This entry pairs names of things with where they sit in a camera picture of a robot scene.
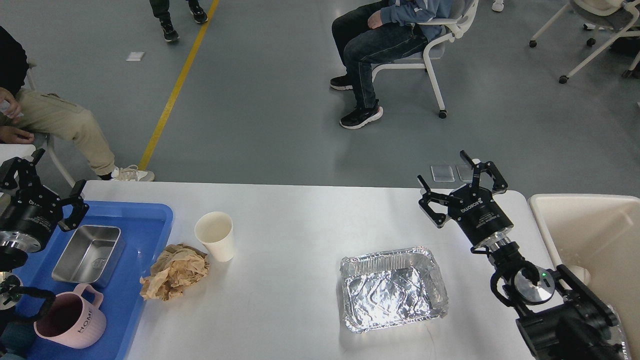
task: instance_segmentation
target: paper cup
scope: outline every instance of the paper cup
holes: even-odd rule
[[[231,217],[214,211],[201,217],[195,226],[196,238],[216,261],[229,261],[236,252]]]

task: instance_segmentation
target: mug handle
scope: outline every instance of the mug handle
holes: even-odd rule
[[[84,291],[87,290],[90,293],[94,294],[92,305],[96,308],[100,307],[102,303],[102,299],[104,299],[104,295],[98,290],[94,289],[91,284],[78,284],[76,288],[73,290],[73,293],[82,297]]]

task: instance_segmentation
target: white sneaker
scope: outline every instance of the white sneaker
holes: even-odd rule
[[[491,10],[499,13],[504,10],[504,1],[503,0],[495,0],[493,5],[491,6]]]
[[[111,181],[153,181],[156,175],[151,171],[138,170],[137,165],[116,167],[111,173]]]

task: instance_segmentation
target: khaki pants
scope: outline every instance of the khaki pants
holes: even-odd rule
[[[23,117],[16,124],[0,113],[0,125],[49,133],[71,141],[98,175],[109,174],[115,169],[114,155],[100,130],[93,114],[80,105],[60,99],[54,95],[20,89],[16,100],[22,106]]]

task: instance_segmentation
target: stainless steel container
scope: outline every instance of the stainless steel container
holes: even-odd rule
[[[69,239],[51,273],[56,281],[86,282],[105,287],[124,249],[120,228],[82,225]]]
[[[353,332],[444,317],[449,307],[440,268],[424,247],[343,258],[344,322]]]

